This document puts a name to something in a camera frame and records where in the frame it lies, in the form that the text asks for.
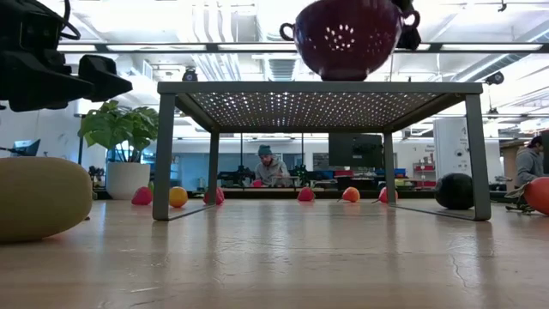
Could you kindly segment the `green leafy plant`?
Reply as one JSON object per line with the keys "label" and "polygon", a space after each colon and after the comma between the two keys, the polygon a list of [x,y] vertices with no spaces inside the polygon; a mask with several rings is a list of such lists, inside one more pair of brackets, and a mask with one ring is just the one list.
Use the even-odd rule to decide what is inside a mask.
{"label": "green leafy plant", "polygon": [[78,136],[88,147],[99,144],[122,162],[140,163],[143,150],[158,137],[159,124],[151,107],[130,108],[109,100],[85,115]]}

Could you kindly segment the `white plant pot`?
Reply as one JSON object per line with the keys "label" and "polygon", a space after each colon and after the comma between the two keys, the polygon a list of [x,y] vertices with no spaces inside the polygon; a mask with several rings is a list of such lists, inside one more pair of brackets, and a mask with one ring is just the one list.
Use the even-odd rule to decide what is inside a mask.
{"label": "white plant pot", "polygon": [[136,191],[147,186],[150,165],[135,162],[106,164],[106,191],[115,200],[130,200]]}

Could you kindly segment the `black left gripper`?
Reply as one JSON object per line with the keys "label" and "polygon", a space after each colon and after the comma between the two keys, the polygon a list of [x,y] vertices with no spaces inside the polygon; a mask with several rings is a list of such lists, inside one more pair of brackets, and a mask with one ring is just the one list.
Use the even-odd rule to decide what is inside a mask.
{"label": "black left gripper", "polygon": [[84,97],[108,101],[132,90],[132,83],[117,74],[111,58],[84,55],[77,78],[44,64],[66,64],[57,50],[63,30],[71,28],[70,0],[63,0],[59,15],[39,0],[0,0],[0,100],[13,112],[64,109]]}

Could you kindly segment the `black monitor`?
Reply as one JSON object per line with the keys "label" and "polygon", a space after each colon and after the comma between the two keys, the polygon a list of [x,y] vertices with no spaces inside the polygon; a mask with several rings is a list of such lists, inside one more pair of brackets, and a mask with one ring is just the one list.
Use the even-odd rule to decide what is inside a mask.
{"label": "black monitor", "polygon": [[381,168],[382,137],[359,133],[329,133],[329,165]]}

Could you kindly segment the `brown-green kiwi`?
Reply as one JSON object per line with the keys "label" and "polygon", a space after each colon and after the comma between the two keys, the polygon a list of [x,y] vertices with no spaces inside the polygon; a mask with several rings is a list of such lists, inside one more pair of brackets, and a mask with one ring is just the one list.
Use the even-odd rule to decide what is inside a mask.
{"label": "brown-green kiwi", "polygon": [[92,205],[91,179],[73,161],[0,159],[0,244],[65,232],[84,221]]}

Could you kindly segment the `black aluminium table frame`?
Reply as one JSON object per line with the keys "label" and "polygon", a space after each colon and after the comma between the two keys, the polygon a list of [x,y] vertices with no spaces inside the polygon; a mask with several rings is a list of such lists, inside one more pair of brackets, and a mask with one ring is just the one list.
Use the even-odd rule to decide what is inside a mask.
{"label": "black aluminium table frame", "polygon": [[[295,199],[297,198],[299,191],[294,191],[292,188],[289,191],[273,188],[259,188],[243,190],[229,190],[230,188],[224,188],[224,196],[226,199]],[[342,191],[314,191],[316,199],[337,199],[341,197]],[[361,199],[377,199],[379,191],[360,191]],[[94,197],[98,200],[109,200],[112,197],[106,191],[95,191]],[[190,198],[203,198],[203,194],[198,191],[189,191]],[[512,203],[516,199],[505,197],[506,192],[503,191],[490,191],[490,199],[499,203]],[[434,198],[434,191],[398,191],[398,199],[430,199]]]}

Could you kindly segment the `red strawberry toy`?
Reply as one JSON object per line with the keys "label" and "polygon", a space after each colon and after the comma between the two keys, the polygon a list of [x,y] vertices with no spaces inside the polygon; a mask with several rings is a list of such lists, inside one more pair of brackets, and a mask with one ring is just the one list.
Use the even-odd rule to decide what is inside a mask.
{"label": "red strawberry toy", "polygon": [[[398,200],[398,191],[395,191],[395,200]],[[372,203],[376,203],[376,202],[389,203],[387,187],[383,187],[380,190],[377,200]]]}

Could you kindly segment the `purple metal colander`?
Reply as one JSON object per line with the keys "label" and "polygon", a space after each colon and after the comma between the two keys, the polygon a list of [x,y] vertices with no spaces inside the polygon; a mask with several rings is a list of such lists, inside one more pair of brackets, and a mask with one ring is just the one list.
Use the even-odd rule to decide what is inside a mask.
{"label": "purple metal colander", "polygon": [[362,82],[397,48],[404,16],[392,0],[317,0],[280,36],[322,80]]}

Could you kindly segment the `person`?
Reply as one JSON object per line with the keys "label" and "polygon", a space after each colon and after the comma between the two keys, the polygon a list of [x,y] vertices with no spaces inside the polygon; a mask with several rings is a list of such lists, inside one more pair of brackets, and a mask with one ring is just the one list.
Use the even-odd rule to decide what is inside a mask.
{"label": "person", "polygon": [[534,137],[516,154],[516,188],[544,175],[542,137]]}
{"label": "person", "polygon": [[255,181],[267,187],[290,185],[290,173],[286,163],[273,154],[269,145],[260,145],[257,155],[260,162],[255,168]]}

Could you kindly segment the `dark round avocado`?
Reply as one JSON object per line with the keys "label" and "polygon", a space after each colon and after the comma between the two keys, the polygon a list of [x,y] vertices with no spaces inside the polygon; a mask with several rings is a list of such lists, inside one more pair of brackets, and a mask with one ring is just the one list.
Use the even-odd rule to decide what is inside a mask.
{"label": "dark round avocado", "polygon": [[470,209],[474,206],[472,178],[464,173],[448,173],[437,181],[434,197],[446,209]]}

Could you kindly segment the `small orange-red peach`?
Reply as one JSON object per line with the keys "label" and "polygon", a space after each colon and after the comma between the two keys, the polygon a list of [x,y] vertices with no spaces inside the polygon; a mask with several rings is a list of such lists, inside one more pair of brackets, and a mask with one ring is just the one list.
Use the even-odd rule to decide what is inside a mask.
{"label": "small orange-red peach", "polygon": [[339,201],[346,201],[350,203],[356,203],[360,200],[360,192],[355,187],[347,187],[341,194]]}
{"label": "small orange-red peach", "polygon": [[182,208],[189,200],[185,188],[174,186],[169,190],[169,205],[173,208]]}

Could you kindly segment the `small rack with red bins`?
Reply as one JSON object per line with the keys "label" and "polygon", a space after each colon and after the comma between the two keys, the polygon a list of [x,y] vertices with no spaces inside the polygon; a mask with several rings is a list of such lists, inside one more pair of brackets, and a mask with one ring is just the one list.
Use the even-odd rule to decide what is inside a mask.
{"label": "small rack with red bins", "polygon": [[434,188],[437,183],[435,165],[433,163],[413,163],[413,179],[419,188]]}

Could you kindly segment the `black overhead crossbar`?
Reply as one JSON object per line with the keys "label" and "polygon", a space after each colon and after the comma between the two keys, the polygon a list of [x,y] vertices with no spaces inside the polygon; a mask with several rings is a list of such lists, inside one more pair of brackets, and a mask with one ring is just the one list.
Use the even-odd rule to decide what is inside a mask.
{"label": "black overhead crossbar", "polygon": [[[65,53],[94,54],[198,54],[198,53],[296,53],[292,42],[251,43],[72,43],[62,42],[57,48]],[[479,53],[479,54],[549,54],[549,43],[422,43],[417,50],[396,48],[394,53]]]}

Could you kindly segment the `pink-red round fruit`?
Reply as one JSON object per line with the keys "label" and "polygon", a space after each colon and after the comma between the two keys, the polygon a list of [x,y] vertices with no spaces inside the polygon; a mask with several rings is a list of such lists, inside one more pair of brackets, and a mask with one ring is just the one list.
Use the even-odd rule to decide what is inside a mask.
{"label": "pink-red round fruit", "polygon": [[529,182],[523,196],[531,208],[549,216],[549,177],[539,177]]}

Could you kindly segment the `small dark monitor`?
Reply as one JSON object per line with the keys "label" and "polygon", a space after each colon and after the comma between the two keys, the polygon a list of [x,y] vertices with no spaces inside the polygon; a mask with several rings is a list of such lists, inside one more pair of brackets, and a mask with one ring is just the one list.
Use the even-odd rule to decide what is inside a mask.
{"label": "small dark monitor", "polygon": [[15,141],[13,144],[13,156],[35,156],[38,153],[40,139]]}

